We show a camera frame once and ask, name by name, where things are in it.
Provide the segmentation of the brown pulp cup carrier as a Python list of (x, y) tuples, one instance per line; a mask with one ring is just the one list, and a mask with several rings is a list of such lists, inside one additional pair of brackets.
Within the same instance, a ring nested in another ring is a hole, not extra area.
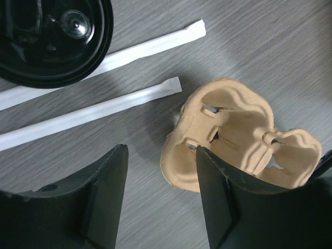
[(170, 185), (200, 191), (199, 146), (251, 176), (287, 189), (304, 185), (322, 156), (321, 143), (313, 135), (304, 129), (277, 130), (268, 102), (230, 78), (200, 87), (183, 105), (160, 159)]

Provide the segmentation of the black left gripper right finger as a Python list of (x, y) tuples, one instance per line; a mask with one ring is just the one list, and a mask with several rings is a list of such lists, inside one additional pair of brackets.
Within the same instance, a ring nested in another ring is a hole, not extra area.
[(204, 147), (196, 159), (210, 248), (331, 248), (331, 153), (295, 189), (261, 181)]

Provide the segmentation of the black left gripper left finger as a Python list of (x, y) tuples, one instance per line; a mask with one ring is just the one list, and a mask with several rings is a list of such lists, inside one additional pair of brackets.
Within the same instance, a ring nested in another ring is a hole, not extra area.
[(128, 160), (119, 144), (37, 191), (2, 191), (1, 248), (114, 248)]

